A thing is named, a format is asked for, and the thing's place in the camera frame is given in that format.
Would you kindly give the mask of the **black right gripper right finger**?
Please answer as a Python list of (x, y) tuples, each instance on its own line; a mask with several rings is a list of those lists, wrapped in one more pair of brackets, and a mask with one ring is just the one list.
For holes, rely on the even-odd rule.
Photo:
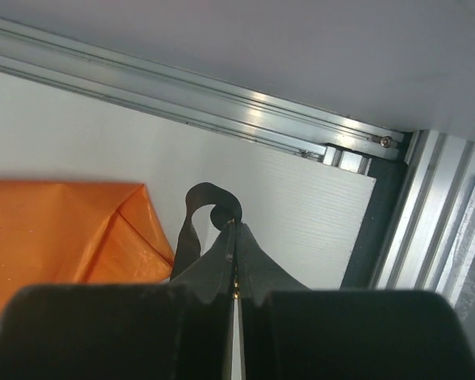
[(241, 370), (247, 379), (475, 379), (475, 357), (439, 294), (311, 290), (236, 229)]

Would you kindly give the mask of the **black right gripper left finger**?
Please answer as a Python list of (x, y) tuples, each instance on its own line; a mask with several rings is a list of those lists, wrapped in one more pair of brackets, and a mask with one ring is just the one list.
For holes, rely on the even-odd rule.
[(166, 284), (38, 285), (0, 316), (0, 379), (228, 379), (234, 247), (228, 224)]

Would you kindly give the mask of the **orange wrapping paper sheet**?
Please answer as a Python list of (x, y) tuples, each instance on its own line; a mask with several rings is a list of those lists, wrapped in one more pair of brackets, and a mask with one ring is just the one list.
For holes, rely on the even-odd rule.
[(0, 180), (0, 287), (157, 282), (172, 265), (144, 184)]

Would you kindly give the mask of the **black ribbon with gold text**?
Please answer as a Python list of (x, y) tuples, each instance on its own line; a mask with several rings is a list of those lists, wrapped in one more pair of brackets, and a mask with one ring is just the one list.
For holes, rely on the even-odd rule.
[(210, 224), (214, 230), (222, 231), (229, 223), (240, 223), (242, 220), (238, 198), (210, 182), (190, 188), (184, 205), (185, 217), (178, 234), (170, 281), (174, 281), (204, 254)]

